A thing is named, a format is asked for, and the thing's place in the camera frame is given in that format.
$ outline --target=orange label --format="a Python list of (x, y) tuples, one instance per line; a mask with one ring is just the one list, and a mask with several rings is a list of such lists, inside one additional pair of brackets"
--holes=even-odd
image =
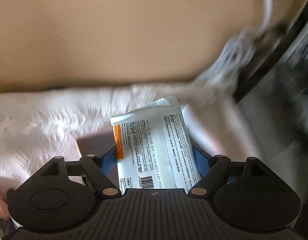
[(124, 159), (120, 124), (114, 126), (114, 136), (116, 143), (116, 157), (118, 160)]

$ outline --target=white cable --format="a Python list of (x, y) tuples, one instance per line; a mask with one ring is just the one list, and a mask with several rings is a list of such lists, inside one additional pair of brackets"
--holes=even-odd
[(232, 85), (238, 71), (245, 67), (255, 54), (255, 39), (262, 36), (270, 23), (273, 0), (264, 0), (264, 19), (257, 33), (246, 28), (239, 35), (231, 37), (225, 44), (219, 58), (210, 68), (203, 71), (195, 81), (210, 81), (227, 87)]

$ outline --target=wet wipes package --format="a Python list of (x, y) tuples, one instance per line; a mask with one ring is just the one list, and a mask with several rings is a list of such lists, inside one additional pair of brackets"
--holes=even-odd
[(200, 179), (180, 104), (162, 98), (110, 118), (121, 192), (127, 188), (184, 188)]

